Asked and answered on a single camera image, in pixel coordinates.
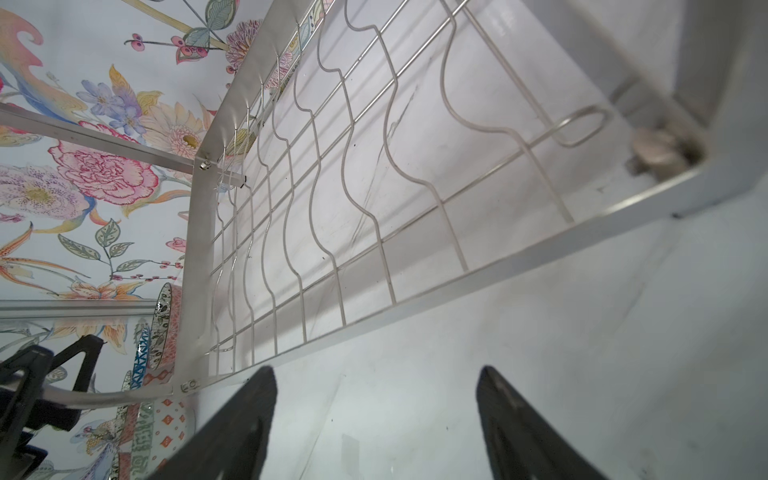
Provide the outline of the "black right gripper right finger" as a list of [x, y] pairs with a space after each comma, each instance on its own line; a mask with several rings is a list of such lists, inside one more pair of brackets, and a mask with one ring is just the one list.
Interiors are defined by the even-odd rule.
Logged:
[[476, 401], [495, 479], [605, 477], [490, 365], [480, 371]]

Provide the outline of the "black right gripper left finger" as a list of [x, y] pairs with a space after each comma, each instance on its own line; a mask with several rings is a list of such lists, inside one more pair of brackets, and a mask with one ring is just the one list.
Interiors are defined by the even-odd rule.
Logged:
[[153, 479], [258, 479], [277, 403], [270, 366], [260, 368]]

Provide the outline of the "two-tier steel dish rack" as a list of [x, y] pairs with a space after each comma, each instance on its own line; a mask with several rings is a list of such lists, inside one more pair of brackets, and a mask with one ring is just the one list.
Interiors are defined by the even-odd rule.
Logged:
[[5, 1], [1, 325], [175, 364], [55, 367], [108, 408], [234, 382], [553, 268], [626, 304], [767, 168], [763, 1]]

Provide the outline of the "blue pattern bowl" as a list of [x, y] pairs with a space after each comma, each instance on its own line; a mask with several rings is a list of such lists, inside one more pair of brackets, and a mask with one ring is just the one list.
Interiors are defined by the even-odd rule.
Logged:
[[146, 374], [149, 359], [151, 328], [147, 322], [140, 322], [135, 330], [134, 340], [136, 352], [133, 367], [129, 375], [129, 389], [134, 390], [142, 386]]

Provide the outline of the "pale green pattern bowl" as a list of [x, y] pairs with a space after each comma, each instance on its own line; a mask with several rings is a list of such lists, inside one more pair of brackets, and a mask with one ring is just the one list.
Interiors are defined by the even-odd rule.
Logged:
[[163, 398], [127, 408], [111, 479], [146, 479], [178, 453], [196, 430], [188, 400]]

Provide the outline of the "dark floral bowl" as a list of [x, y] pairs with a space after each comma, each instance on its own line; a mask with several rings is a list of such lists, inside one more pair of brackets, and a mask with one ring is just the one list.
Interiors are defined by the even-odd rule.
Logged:
[[166, 283], [157, 298], [150, 335], [147, 368], [158, 370], [175, 364], [180, 329], [182, 288]]

